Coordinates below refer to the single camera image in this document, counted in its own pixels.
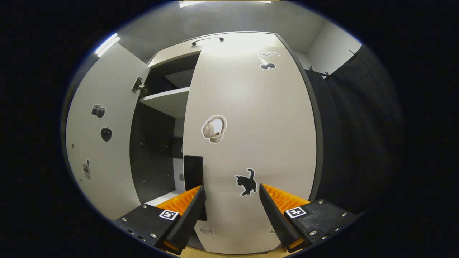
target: wooden floor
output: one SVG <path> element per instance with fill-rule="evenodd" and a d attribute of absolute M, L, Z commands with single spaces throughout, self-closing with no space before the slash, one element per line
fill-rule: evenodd
<path fill-rule="evenodd" d="M 203 250 L 199 250 L 196 248 L 192 247 L 186 247 L 183 249 L 182 254 L 178 257 L 182 258 L 199 258 L 199 257 L 205 257 L 205 258 L 221 258 L 221 257 L 250 257 L 250 258 L 281 258 L 290 255 L 286 251 L 285 248 L 278 248 L 276 250 L 270 251 L 267 254 L 217 254 L 217 253 L 212 253 L 212 252 L 206 252 Z"/>

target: fluorescent light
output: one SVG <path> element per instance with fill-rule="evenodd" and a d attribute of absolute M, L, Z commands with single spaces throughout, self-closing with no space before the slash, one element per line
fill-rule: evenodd
<path fill-rule="evenodd" d="M 185 6 L 192 6 L 192 5 L 204 3 L 204 2 L 208 2 L 208 1 L 179 1 L 179 6 L 180 8 L 183 8 Z"/>
<path fill-rule="evenodd" d="M 110 41 L 98 54 L 98 57 L 101 57 L 109 48 L 111 48 L 115 43 L 117 43 L 119 40 L 119 37 L 116 37 L 112 41 Z"/>
<path fill-rule="evenodd" d="M 118 34 L 113 34 L 110 38 L 105 40 L 105 42 L 95 51 L 96 54 L 98 54 L 108 43 L 110 43 L 112 40 L 114 40 Z"/>

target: black fabric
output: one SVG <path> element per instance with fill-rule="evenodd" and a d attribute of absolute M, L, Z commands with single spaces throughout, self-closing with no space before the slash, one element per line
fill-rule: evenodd
<path fill-rule="evenodd" d="M 324 132 L 324 168 L 316 199 L 362 212 L 401 165 L 403 128 L 395 85 L 365 45 L 331 78 L 308 76 Z"/>

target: cabinet handle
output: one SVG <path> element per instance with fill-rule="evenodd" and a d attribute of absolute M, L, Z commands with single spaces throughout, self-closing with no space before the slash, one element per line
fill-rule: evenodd
<path fill-rule="evenodd" d="M 217 39 L 217 38 L 220 39 L 220 42 L 223 42 L 223 38 L 221 38 L 221 37 L 214 37 L 214 38 L 207 38 L 207 39 Z M 199 39 L 199 40 L 196 40 L 195 42 L 193 42 L 193 43 L 191 43 L 191 44 L 192 44 L 193 46 L 195 46 L 195 45 L 196 45 L 196 42 L 201 41 L 201 40 L 207 40 L 207 39 Z"/>

